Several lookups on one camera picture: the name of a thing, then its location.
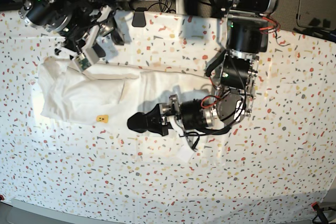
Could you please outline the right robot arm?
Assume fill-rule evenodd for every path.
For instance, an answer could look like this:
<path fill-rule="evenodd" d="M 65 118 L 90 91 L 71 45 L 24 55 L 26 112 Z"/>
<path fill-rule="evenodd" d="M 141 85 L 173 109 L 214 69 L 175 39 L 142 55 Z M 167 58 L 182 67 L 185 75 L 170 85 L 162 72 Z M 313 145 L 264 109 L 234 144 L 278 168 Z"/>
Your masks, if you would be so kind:
<path fill-rule="evenodd" d="M 71 60 L 96 63 L 105 56 L 97 38 L 110 36 L 115 45 L 125 41 L 117 27 L 118 6 L 104 0 L 22 0 L 19 15 L 31 27 L 42 27 L 64 38 L 55 54 Z"/>

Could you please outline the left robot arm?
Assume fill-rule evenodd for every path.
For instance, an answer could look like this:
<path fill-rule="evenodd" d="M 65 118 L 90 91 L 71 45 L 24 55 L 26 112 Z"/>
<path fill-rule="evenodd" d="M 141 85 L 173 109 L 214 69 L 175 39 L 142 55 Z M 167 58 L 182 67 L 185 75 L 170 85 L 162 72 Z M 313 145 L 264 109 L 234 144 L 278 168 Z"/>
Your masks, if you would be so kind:
<path fill-rule="evenodd" d="M 138 112 L 127 121 L 130 130 L 166 136 L 224 135 L 251 114 L 258 55 L 267 50 L 268 34 L 276 31 L 270 18 L 278 0 L 226 0 L 227 34 L 223 51 L 205 69 L 214 92 L 202 99 L 179 102 L 173 94 L 150 112 Z"/>

